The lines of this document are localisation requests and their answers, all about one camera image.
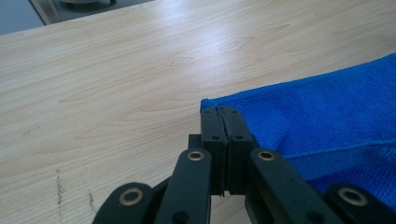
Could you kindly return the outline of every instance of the blue microfiber cloth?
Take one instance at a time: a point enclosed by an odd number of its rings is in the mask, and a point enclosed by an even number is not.
[[[280,152],[315,189],[347,182],[396,211],[396,53],[329,74],[218,99],[260,147]]]

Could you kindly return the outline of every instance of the gray floor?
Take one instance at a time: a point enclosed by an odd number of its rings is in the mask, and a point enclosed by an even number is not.
[[[0,35],[43,25],[29,0],[0,0]]]
[[[152,0],[118,0],[117,4],[110,5],[110,0],[99,0],[97,3],[85,6],[76,5],[68,7],[59,0],[52,0],[60,21],[73,20],[79,17],[128,7]],[[0,0],[0,35],[14,33],[43,26],[44,22],[39,17],[30,0]]]

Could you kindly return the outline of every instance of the towel fold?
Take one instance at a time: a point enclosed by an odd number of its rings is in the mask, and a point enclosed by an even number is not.
[[[396,54],[218,99],[239,110],[261,147],[315,189],[348,182],[396,211]]]

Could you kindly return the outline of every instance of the scratch mark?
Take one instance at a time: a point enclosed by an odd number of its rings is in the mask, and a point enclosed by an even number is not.
[[[96,214],[97,212],[95,210],[95,205],[93,204],[93,196],[92,196],[92,193],[91,193],[90,189],[88,190],[88,194],[90,196],[90,207],[91,207],[91,210]]]
[[[64,214],[62,212],[62,203],[64,202],[64,185],[62,184],[62,179],[60,178],[61,169],[56,170],[56,187],[58,190],[58,210],[59,210],[59,220],[61,224],[64,224]]]
[[[38,126],[38,127],[33,128],[32,130],[28,130],[28,131],[24,132],[23,135],[27,135],[27,134],[31,133],[32,131],[35,131],[35,130],[37,130],[39,128],[41,128],[41,127]]]

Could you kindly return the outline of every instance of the wooden table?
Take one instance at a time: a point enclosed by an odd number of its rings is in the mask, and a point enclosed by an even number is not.
[[[172,174],[203,98],[396,51],[396,4],[159,0],[0,36],[0,223],[90,223]],[[213,197],[212,223],[249,223]]]

